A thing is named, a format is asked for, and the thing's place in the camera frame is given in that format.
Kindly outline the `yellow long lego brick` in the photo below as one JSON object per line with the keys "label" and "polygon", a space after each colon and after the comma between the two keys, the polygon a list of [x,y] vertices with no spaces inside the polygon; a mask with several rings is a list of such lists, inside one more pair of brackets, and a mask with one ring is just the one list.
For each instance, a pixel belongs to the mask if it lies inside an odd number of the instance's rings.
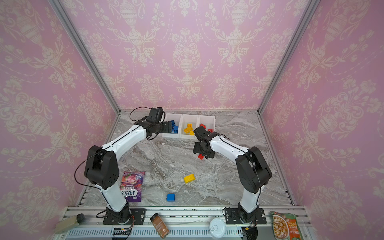
{"label": "yellow long lego brick", "polygon": [[186,134],[189,134],[192,130],[193,130],[192,128],[186,128],[186,129],[184,129],[184,132]]}

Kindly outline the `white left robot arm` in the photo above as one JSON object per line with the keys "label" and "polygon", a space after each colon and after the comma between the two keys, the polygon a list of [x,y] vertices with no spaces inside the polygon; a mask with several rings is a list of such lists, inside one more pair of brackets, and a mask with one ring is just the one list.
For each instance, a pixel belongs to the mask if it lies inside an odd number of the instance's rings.
{"label": "white left robot arm", "polygon": [[130,210],[130,204],[121,192],[121,176],[118,161],[137,143],[152,140],[152,135],[171,133],[171,122],[136,121],[131,128],[116,139],[99,146],[92,146],[88,151],[84,176],[91,183],[89,187],[100,191],[107,203],[104,210],[104,225],[133,225],[135,215]]}

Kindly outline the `blue lego brick lowest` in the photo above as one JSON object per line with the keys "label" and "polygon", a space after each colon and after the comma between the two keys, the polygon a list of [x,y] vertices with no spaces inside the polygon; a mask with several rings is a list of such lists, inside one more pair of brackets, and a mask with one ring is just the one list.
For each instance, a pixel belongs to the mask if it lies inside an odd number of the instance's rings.
{"label": "blue lego brick lowest", "polygon": [[167,202],[175,202],[176,195],[175,194],[167,194]]}

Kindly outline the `yellow long lego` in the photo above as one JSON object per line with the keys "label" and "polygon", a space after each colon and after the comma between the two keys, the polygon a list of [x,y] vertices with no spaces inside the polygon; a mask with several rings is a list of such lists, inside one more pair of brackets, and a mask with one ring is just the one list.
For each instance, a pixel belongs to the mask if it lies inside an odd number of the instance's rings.
{"label": "yellow long lego", "polygon": [[194,181],[195,179],[196,179],[195,175],[190,174],[190,175],[184,177],[184,182],[185,182],[185,184],[188,184],[188,183]]}

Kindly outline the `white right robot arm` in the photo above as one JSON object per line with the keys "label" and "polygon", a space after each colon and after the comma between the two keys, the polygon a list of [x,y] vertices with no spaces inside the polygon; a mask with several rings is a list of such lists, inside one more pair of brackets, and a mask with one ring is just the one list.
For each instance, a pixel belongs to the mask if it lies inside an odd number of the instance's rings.
{"label": "white right robot arm", "polygon": [[240,182],[244,187],[238,204],[239,217],[246,224],[254,222],[264,188],[273,176],[261,150],[257,147],[242,147],[231,142],[225,135],[210,132],[203,127],[195,129],[194,135],[197,138],[194,154],[213,159],[215,154],[219,153],[236,164]]}

